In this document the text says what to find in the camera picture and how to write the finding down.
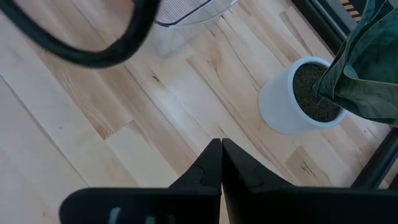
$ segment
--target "white pot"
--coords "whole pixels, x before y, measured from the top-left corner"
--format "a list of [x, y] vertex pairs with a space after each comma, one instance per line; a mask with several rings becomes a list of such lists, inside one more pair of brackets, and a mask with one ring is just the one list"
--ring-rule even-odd
[[331, 128], [342, 122], [347, 114], [341, 110], [333, 121], [319, 122], [310, 118], [301, 109], [293, 93], [293, 77], [299, 67], [306, 63], [323, 65], [330, 63], [318, 57], [305, 57], [296, 61], [286, 72], [267, 82], [259, 93], [259, 109], [262, 118], [276, 131], [293, 134], [313, 129]]

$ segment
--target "clear plastic container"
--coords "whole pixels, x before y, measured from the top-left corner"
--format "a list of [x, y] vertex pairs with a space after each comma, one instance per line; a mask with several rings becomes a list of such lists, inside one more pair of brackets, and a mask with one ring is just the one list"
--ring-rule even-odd
[[152, 33], [158, 55], [168, 56], [220, 19], [238, 0], [163, 0]]

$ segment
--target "wood grain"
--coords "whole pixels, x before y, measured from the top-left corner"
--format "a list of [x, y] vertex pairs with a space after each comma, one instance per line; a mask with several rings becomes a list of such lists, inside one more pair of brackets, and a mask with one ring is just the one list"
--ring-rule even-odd
[[[90, 50], [120, 37], [131, 13], [105, 0], [17, 2]], [[132, 59], [102, 70], [48, 54], [3, 15], [0, 26], [6, 223], [58, 223], [63, 198], [87, 186], [166, 187], [213, 138], [231, 138], [293, 184], [347, 187], [390, 130], [351, 114], [332, 129], [282, 135], [262, 120], [266, 82], [301, 57], [333, 60], [289, 0], [241, 0], [173, 55], [156, 55], [150, 36]], [[224, 201], [220, 222], [228, 223]]]

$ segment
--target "black cord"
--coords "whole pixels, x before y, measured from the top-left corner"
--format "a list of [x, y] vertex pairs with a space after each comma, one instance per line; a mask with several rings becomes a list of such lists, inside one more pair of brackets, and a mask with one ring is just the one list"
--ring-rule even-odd
[[71, 63], [106, 68], [129, 59], [147, 37], [161, 0], [135, 0], [134, 13], [125, 33], [107, 49], [89, 52], [58, 40], [37, 25], [13, 0], [0, 0], [3, 13], [36, 44]]

